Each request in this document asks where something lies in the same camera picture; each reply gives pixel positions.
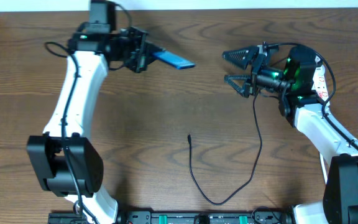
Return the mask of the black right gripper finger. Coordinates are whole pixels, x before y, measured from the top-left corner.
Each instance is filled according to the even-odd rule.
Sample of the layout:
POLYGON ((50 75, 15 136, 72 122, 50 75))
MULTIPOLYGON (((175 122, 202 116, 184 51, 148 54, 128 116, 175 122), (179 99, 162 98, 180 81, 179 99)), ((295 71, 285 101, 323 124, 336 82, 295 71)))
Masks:
POLYGON ((249 75, 225 75, 224 82, 230 85, 242 97, 249 97, 251 76, 249 75))
POLYGON ((238 50, 224 51, 222 53, 222 57, 224 60, 230 62, 231 64, 245 70, 258 54, 258 46, 251 45, 249 47, 241 48, 238 50))

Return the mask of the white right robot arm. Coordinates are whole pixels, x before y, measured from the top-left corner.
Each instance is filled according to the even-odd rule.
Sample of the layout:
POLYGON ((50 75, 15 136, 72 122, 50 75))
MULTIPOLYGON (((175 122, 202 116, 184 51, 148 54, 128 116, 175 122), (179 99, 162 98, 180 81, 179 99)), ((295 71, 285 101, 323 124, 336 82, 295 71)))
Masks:
POLYGON ((248 75, 226 75, 224 81, 247 98, 259 91, 277 93, 281 115, 303 133, 328 163, 323 199, 291 208, 287 223, 358 223, 358 139, 330 112, 334 91, 326 87, 331 67, 323 56, 302 44, 291 44, 284 69, 269 63, 280 44, 263 43, 223 52, 224 60, 248 75))

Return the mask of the blue Galaxy smartphone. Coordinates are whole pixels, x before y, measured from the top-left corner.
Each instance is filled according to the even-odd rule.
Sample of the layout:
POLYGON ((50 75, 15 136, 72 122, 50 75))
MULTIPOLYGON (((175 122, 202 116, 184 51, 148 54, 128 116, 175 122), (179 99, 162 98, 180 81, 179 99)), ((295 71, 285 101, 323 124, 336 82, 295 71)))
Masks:
POLYGON ((177 70, 183 70, 187 68, 195 67, 195 63, 191 62, 179 55, 173 54, 169 51, 159 51, 152 54, 156 59, 163 61, 164 63, 176 68, 177 70))

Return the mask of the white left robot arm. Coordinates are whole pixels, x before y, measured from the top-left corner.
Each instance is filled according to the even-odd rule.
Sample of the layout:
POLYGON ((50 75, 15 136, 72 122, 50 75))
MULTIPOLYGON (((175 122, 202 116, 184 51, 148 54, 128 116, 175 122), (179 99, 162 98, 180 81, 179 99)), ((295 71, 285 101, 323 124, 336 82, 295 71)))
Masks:
POLYGON ((160 51, 140 28, 117 30, 116 8, 91 1, 89 21, 63 47, 67 72, 53 115, 27 142, 41 188, 73 202, 72 223, 116 223, 118 203, 103 187, 103 160, 90 141, 94 109, 111 62, 140 73, 160 51))

